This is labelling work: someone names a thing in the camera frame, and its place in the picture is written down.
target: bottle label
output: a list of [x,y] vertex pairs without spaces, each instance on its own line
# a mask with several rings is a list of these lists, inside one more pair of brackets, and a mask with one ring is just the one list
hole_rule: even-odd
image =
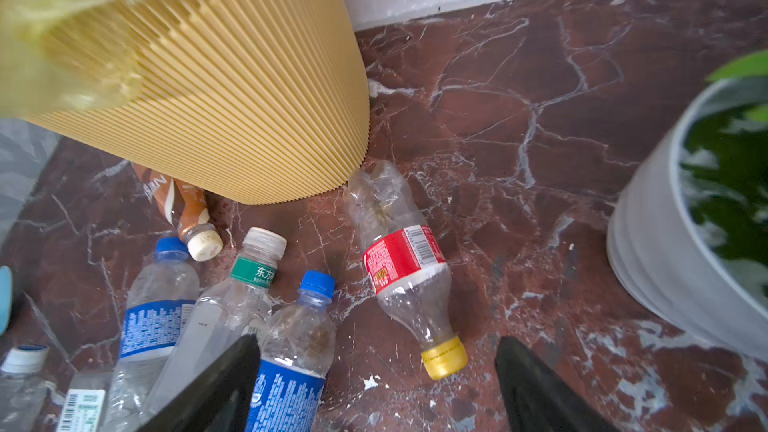
[[56,432],[95,432],[105,395],[104,390],[69,389]]
[[310,432],[326,380],[261,361],[246,432]]
[[446,263],[435,235],[427,226],[406,227],[387,235],[371,245],[362,259],[377,294],[424,267]]
[[148,302],[127,310],[120,358],[176,345],[193,308],[194,301],[176,300]]
[[230,275],[248,284],[269,288],[275,277],[275,269],[249,258],[238,257]]

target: green label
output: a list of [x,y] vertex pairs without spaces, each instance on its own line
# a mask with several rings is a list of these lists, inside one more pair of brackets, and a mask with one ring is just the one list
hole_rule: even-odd
[[237,280],[259,287],[269,288],[275,277],[275,269],[269,265],[259,264],[249,258],[238,257],[230,275]]

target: yellow bottle cap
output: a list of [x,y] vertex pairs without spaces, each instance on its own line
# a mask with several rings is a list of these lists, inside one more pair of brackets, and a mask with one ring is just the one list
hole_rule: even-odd
[[422,352],[422,359],[429,377],[433,380],[455,374],[468,362],[467,351],[464,350],[464,344],[458,337]]

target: empty plastic bottle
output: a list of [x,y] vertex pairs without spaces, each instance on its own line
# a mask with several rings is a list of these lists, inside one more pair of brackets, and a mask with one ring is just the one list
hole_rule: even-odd
[[56,432],[95,432],[107,408],[112,370],[81,370],[69,383]]
[[250,228],[230,277],[197,299],[189,324],[150,393],[142,420],[160,412],[241,335],[251,333],[261,340],[272,312],[267,289],[287,244],[274,232]]
[[0,366],[0,432],[29,432],[43,408],[48,389],[38,374],[48,348],[19,345]]
[[361,169],[351,175],[344,206],[376,299],[416,337],[429,377],[461,370],[467,353],[448,321],[451,271],[408,182],[391,162],[378,161],[370,175]]
[[114,368],[102,431],[140,426],[139,414],[192,312],[200,280],[187,246],[176,237],[158,242],[155,263],[136,277],[128,292],[120,359]]
[[267,322],[246,432],[310,432],[333,362],[336,330],[326,307],[336,281],[309,271],[299,298]]

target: leaf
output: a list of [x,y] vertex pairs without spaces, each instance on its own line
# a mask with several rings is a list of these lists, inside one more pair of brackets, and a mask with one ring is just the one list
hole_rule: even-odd
[[707,79],[715,82],[732,77],[768,76],[768,50],[751,53],[727,63],[715,71]]
[[768,104],[764,103],[759,106],[754,106],[753,108],[747,110],[744,115],[747,119],[750,120],[768,122]]

